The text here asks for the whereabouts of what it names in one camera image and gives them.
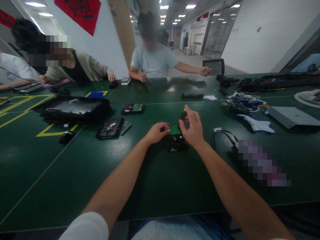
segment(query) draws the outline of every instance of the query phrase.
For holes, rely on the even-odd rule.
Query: forearm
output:
[[[198,73],[198,71],[199,71],[199,68],[192,67],[192,66],[185,64],[185,63],[182,63],[182,62],[178,62],[175,69],[179,70],[180,72],[184,72],[184,73]]]
[[[111,232],[133,190],[148,148],[149,144],[142,139],[102,183],[82,213],[98,212]]]
[[[15,80],[13,82],[10,82],[10,83],[6,83],[6,84],[3,84],[3,85],[0,85],[0,91],[9,90],[11,87],[22,85],[22,84],[26,84],[26,83],[30,83],[32,81],[34,81],[34,80],[30,79],[28,81],[26,79],[18,79],[18,80]]]
[[[129,77],[130,77],[131,79],[134,79],[134,80],[139,81],[139,74],[138,74],[138,73],[135,73],[135,72],[133,72],[133,71],[129,71]]]
[[[248,239],[294,239],[268,204],[206,142],[196,148],[220,199]]]

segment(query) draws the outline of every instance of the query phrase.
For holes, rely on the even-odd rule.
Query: black top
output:
[[[67,67],[62,67],[62,69],[66,72],[68,76],[70,76],[77,83],[91,82],[78,60],[78,57],[76,55],[76,50],[71,49],[71,52],[73,54],[74,60],[76,61],[76,66],[72,69]]]

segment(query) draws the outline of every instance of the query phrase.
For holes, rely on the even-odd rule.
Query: beige cardigan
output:
[[[90,55],[84,52],[80,52],[78,50],[76,51],[76,55],[78,57],[78,60],[84,72],[87,74],[91,82],[102,81],[101,77],[105,77],[107,74],[108,75],[114,74],[111,68],[98,62],[96,59],[94,59]],[[75,82],[75,80],[72,79],[70,76],[68,76],[60,66],[48,67],[46,76],[51,79],[50,84],[57,84],[64,78],[68,78],[72,82]]]

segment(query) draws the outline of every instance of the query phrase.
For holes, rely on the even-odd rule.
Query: glass door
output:
[[[239,12],[240,4],[234,4],[210,15],[210,29],[203,55],[208,58],[221,58],[229,34]]]

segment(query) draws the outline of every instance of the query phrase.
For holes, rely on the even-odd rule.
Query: black cable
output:
[[[230,133],[233,137],[234,137],[234,140],[236,140],[236,142],[239,142],[239,139],[233,134],[233,133],[231,133],[231,132],[229,132],[229,131],[227,131],[227,130],[220,130],[220,131],[217,131],[217,132],[214,132],[213,134],[212,134],[212,136],[211,136],[211,147],[213,148],[213,150],[215,151],[215,152],[217,152],[217,148],[216,148],[216,143],[215,143],[215,140],[214,140],[214,135],[216,134],[216,133],[219,133],[219,132],[223,132],[223,133]]]

